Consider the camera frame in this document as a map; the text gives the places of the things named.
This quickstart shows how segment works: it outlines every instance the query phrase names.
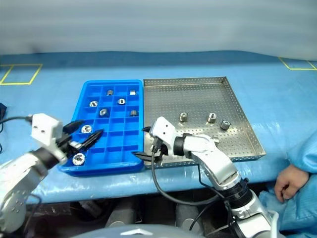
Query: blue table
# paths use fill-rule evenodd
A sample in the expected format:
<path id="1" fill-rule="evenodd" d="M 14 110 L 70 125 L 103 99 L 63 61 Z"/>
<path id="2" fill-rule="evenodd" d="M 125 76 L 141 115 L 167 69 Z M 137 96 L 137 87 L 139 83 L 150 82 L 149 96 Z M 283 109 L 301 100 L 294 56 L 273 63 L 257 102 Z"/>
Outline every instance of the blue table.
<path id="1" fill-rule="evenodd" d="M 0 78 L 15 64 L 0 84 L 0 102 L 8 106 L 7 117 L 46 113 L 64 123 L 71 120 L 87 80 L 227 76 L 267 153 L 257 161 L 236 163 L 242 177 L 251 182 L 274 180 L 288 165 L 287 151 L 317 129 L 315 62 L 284 59 L 284 64 L 276 57 L 232 51 L 58 53 L 4 56 L 0 60 Z M 36 70 L 32 83 L 12 85 L 29 82 Z M 4 148 L 0 163 L 37 148 L 30 132 L 30 126 L 23 121 L 6 123 L 0 135 Z M 196 166 L 160 169 L 157 177 L 167 191 L 201 187 Z M 57 168 L 35 191 L 45 203 L 154 192 L 149 170 L 76 178 Z"/>

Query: metal tray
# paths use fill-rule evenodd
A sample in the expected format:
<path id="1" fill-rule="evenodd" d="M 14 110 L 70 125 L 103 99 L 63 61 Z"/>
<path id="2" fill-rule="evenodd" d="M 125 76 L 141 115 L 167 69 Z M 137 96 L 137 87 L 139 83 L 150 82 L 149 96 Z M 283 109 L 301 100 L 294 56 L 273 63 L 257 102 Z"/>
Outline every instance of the metal tray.
<path id="1" fill-rule="evenodd" d="M 219 149 L 232 161 L 255 160 L 265 155 L 226 77 L 145 79 L 144 112 L 144 126 L 163 116 L 180 134 L 218 137 Z M 179 122 L 181 112 L 188 113 L 187 122 Z M 214 124 L 207 123 L 209 113 L 217 114 Z M 220 128 L 224 119 L 231 122 L 228 131 Z M 152 141 L 146 133 L 144 150 L 148 154 Z M 180 156 L 164 156 L 161 166 L 189 164 L 195 162 Z"/>

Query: blue protective suit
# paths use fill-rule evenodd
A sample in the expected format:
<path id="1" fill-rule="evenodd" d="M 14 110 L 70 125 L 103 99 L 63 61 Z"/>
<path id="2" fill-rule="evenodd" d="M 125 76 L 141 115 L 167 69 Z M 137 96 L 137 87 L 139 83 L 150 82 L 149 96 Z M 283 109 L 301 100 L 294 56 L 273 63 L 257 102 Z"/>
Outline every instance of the blue protective suit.
<path id="1" fill-rule="evenodd" d="M 291 164 L 311 173 L 308 182 L 293 198 L 280 203 L 270 192 L 262 192 L 260 200 L 268 210 L 279 213 L 280 231 L 292 231 L 289 238 L 317 238 L 317 131 L 288 153 Z"/>

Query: robotic arm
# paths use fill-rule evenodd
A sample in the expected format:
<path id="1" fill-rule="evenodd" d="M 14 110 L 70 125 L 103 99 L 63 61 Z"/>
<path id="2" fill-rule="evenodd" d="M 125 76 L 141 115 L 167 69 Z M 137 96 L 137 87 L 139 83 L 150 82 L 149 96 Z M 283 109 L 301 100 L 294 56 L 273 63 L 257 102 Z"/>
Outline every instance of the robotic arm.
<path id="1" fill-rule="evenodd" d="M 32 122 L 31 136 L 40 148 L 30 151 L 0 167 L 0 230 L 11 233 L 22 226 L 25 201 L 38 184 L 48 175 L 48 170 L 80 150 L 87 150 L 102 136 L 103 130 L 91 134 L 84 142 L 72 141 L 71 134 L 83 121 L 62 122 L 45 114 L 28 117 Z"/>
<path id="2" fill-rule="evenodd" d="M 221 152 L 207 135 L 177 135 L 175 127 L 164 117 L 147 131 L 166 146 L 169 155 L 195 160 L 206 172 L 214 188 L 230 204 L 231 230 L 239 238 L 270 236 L 271 216 L 241 179 L 230 158 Z"/>

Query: person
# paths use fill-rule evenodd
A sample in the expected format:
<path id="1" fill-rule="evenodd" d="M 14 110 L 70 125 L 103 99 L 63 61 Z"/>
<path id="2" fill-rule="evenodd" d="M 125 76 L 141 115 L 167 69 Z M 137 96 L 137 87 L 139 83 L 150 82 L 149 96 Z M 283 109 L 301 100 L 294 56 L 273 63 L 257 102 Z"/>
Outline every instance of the person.
<path id="1" fill-rule="evenodd" d="M 288 238 L 317 238 L 317 131 L 292 148 L 288 159 L 274 189 L 261 192 L 260 200 L 279 213 L 279 229 Z"/>

